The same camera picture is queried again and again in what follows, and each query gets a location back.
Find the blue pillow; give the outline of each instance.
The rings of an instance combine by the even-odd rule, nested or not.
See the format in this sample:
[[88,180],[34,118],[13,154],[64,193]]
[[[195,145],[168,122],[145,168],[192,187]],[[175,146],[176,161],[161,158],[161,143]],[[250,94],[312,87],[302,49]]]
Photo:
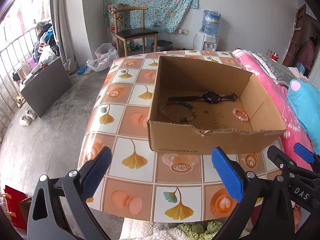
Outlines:
[[303,81],[292,80],[287,99],[308,134],[313,149],[320,155],[320,91]]

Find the beaded bracelet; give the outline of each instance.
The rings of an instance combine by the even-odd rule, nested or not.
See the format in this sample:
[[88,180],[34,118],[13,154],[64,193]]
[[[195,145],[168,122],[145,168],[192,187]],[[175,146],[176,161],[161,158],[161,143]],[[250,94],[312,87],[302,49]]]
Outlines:
[[[179,119],[173,119],[170,116],[168,116],[168,114],[164,110],[164,108],[169,105],[186,106],[187,108],[189,108],[192,111],[192,115],[190,118],[183,117],[183,118],[179,118]],[[162,105],[159,107],[159,111],[164,117],[166,117],[167,119],[169,119],[170,121],[173,121],[173,122],[190,122],[191,120],[193,120],[197,116],[196,109],[191,104],[188,104],[187,102],[183,102],[183,101],[167,101],[165,103],[165,105]]]
[[241,109],[239,109],[239,108],[234,108],[234,109],[232,110],[232,113],[233,113],[233,115],[234,115],[236,118],[238,118],[238,119],[239,119],[240,121],[242,121],[242,122],[247,122],[247,121],[249,120],[248,114],[247,114],[245,111],[243,111],[243,110],[241,110]]

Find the screw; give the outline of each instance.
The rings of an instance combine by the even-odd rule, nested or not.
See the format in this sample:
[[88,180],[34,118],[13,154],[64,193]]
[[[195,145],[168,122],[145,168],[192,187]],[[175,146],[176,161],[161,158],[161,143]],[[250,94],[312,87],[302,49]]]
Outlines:
[[39,178],[40,181],[45,181],[46,179],[47,179],[47,175],[45,175],[45,174],[41,175]]
[[75,177],[77,174],[78,174],[78,171],[75,171],[75,170],[70,171],[69,172],[69,177]]
[[252,171],[247,172],[247,177],[253,179],[256,175]]
[[282,181],[283,181],[283,177],[280,176],[280,175],[278,175],[278,176],[277,176],[277,180],[280,181],[280,182],[282,182]]

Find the brown door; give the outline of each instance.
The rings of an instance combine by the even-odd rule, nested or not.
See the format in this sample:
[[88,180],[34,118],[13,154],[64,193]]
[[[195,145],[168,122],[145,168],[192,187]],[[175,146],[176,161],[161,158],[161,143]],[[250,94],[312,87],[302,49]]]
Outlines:
[[291,38],[291,42],[287,51],[287,54],[284,57],[282,65],[290,67],[293,61],[294,56],[297,53],[298,47],[301,42],[301,34],[304,26],[304,21],[306,18],[306,9],[307,6],[304,4],[298,10],[296,14],[296,24],[293,30],[293,35]]

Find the watch face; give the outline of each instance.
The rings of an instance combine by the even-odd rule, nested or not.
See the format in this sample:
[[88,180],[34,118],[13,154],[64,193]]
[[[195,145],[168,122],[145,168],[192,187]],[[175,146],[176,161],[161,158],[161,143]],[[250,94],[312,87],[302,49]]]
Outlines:
[[217,93],[215,92],[207,92],[206,93],[206,97],[209,99],[209,100],[219,100],[219,96]]

